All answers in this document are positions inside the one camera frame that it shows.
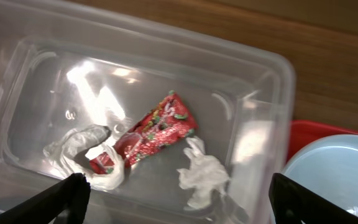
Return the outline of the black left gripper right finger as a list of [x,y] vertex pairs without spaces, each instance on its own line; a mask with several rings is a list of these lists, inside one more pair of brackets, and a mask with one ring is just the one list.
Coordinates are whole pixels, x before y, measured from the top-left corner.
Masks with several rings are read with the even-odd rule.
[[274,173],[268,196],[276,224],[358,224],[358,217],[280,173]]

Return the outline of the red snack wrapper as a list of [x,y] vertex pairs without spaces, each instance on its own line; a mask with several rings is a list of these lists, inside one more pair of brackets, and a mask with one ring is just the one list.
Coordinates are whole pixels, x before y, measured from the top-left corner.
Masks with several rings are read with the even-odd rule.
[[177,141],[192,135],[198,128],[195,118],[181,98],[169,94],[129,129],[112,146],[130,168],[142,159],[160,152]]

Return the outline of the small white tissue piece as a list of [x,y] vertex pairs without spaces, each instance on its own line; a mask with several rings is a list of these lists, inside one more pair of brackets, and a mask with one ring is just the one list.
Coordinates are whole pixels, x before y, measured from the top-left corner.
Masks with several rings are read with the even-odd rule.
[[219,192],[225,196],[225,186],[230,176],[219,159],[207,155],[204,141],[198,136],[187,137],[188,147],[183,152],[190,160],[189,168],[180,168],[179,187],[183,190],[193,189],[193,195],[187,201],[190,210],[201,210],[211,205],[212,194]]

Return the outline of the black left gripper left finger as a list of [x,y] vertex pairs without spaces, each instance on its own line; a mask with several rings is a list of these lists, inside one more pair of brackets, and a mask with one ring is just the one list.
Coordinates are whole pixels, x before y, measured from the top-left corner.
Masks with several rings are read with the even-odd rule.
[[74,173],[0,214],[0,224],[83,224],[90,193],[86,177]]

